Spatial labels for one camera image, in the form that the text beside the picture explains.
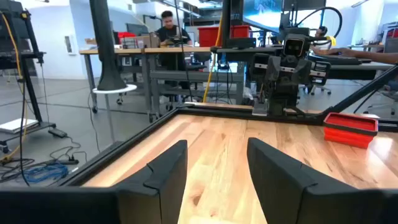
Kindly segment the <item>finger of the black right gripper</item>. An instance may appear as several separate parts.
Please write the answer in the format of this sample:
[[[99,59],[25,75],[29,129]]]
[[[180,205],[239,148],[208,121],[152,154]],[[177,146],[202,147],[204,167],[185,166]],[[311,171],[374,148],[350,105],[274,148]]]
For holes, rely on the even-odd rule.
[[[280,73],[281,58],[277,56],[270,56],[267,64],[266,80],[276,82]]]
[[[308,85],[310,83],[310,72],[312,62],[309,60],[300,59],[292,74],[292,82],[294,84]]]

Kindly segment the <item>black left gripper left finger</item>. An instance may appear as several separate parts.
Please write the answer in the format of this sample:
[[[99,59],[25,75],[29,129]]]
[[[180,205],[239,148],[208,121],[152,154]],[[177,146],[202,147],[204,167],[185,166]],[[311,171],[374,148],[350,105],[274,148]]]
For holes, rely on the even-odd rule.
[[[1,191],[1,223],[177,223],[187,179],[187,141],[179,140],[110,187],[34,187]]]

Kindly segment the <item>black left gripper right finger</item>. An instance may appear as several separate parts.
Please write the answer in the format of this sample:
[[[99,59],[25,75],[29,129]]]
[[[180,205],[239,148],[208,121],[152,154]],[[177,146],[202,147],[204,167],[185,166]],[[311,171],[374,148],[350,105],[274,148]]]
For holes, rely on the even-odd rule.
[[[397,223],[396,189],[357,189],[258,138],[247,159],[267,223]]]

